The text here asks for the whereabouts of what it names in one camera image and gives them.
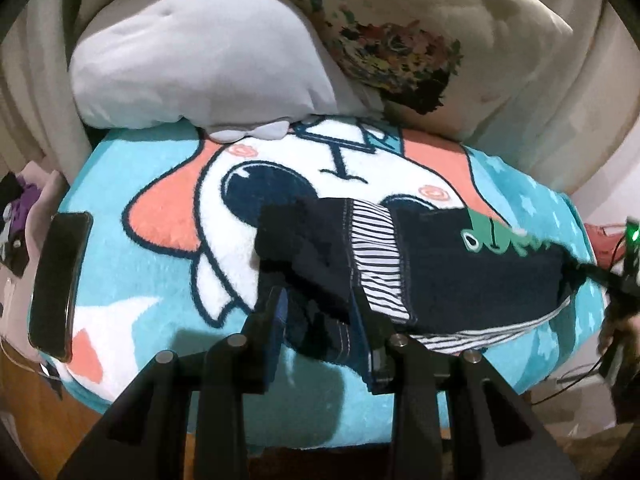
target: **white cable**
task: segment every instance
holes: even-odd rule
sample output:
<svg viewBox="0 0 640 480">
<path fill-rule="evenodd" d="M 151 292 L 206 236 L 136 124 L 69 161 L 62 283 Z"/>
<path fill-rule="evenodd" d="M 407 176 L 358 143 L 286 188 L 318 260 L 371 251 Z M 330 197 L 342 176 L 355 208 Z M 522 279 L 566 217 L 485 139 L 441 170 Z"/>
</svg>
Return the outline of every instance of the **white cable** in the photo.
<svg viewBox="0 0 640 480">
<path fill-rule="evenodd" d="M 9 359 L 9 361 L 11 361 L 11 362 L 12 362 L 14 365 L 16 365 L 18 368 L 22 368 L 23 370 L 27 370 L 28 372 L 32 372 L 32 373 L 34 373 L 34 374 L 41 375 L 41 376 L 43 376 L 44 378 L 51 379 L 51 380 L 53 380 L 53 381 L 60 381 L 60 382 L 62 382 L 62 379 L 60 379 L 59 377 L 53 377 L 53 376 L 50 376 L 50 375 L 44 374 L 44 373 L 42 373 L 42 372 L 39 372 L 39 371 L 37 371 L 37 370 L 34 370 L 33 368 L 29 368 L 28 366 L 25 366 L 25 365 L 23 365 L 23 364 L 19 363 L 18 361 L 16 361 L 16 360 L 15 360 L 14 358 L 12 358 L 12 357 L 11 357 L 11 356 L 6 352 L 6 350 L 4 349 L 4 343 L 3 343 L 3 341 L 4 341 L 4 339 L 3 339 L 2 337 L 0 337 L 0 348 L 2 349 L 2 353 L 4 354 L 4 356 L 5 356 L 7 359 Z"/>
</svg>

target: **black smartphone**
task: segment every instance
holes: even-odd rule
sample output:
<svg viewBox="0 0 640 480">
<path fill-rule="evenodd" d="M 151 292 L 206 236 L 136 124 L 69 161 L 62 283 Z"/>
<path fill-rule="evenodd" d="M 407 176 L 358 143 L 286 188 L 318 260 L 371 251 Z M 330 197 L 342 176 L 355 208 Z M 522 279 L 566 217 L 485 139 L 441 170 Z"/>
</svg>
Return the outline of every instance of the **black smartphone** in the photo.
<svg viewBox="0 0 640 480">
<path fill-rule="evenodd" d="M 93 223 L 87 212 L 54 215 L 33 283 L 29 341 L 63 363 L 71 361 L 76 292 Z"/>
</svg>

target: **floral print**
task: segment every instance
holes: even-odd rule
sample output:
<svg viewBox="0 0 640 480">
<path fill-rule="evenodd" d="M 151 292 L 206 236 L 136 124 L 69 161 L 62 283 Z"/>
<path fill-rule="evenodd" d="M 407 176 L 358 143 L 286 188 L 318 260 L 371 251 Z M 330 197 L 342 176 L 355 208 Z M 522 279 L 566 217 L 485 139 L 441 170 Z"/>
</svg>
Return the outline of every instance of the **floral print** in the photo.
<svg viewBox="0 0 640 480">
<path fill-rule="evenodd" d="M 442 106 L 442 94 L 462 62 L 458 40 L 408 25 L 363 25 L 346 3 L 330 16 L 324 0 L 309 0 L 311 19 L 340 67 L 383 98 L 425 114 Z"/>
</svg>

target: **green dinosaur print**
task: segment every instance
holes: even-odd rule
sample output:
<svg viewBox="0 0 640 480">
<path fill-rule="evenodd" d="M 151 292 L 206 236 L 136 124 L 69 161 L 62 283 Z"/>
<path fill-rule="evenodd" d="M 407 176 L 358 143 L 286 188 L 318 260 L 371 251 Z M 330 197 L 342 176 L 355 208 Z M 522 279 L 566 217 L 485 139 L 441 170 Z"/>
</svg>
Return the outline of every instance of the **green dinosaur print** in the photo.
<svg viewBox="0 0 640 480">
<path fill-rule="evenodd" d="M 525 234 L 519 235 L 501 224 L 497 220 L 484 216 L 472 209 L 467 210 L 471 219 L 471 229 L 462 229 L 460 235 L 465 242 L 466 248 L 472 253 L 479 253 L 486 247 L 495 254 L 504 254 L 509 246 L 522 257 L 527 256 L 527 248 L 533 251 L 540 247 L 548 249 L 549 242 L 543 242 L 536 237 Z"/>
</svg>

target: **purple object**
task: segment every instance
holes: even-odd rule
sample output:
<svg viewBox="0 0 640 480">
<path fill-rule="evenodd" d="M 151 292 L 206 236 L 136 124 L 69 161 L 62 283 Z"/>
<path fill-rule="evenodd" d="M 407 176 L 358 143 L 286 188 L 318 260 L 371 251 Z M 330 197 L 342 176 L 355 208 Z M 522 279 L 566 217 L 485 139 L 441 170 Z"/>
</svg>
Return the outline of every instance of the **purple object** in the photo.
<svg viewBox="0 0 640 480">
<path fill-rule="evenodd" d="M 11 227 L 9 228 L 9 236 L 18 231 L 24 231 L 27 225 L 27 215 L 36 201 L 40 198 L 40 190 L 35 184 L 25 183 L 23 177 L 18 175 L 18 183 L 24 190 L 20 198 L 11 203 Z"/>
</svg>

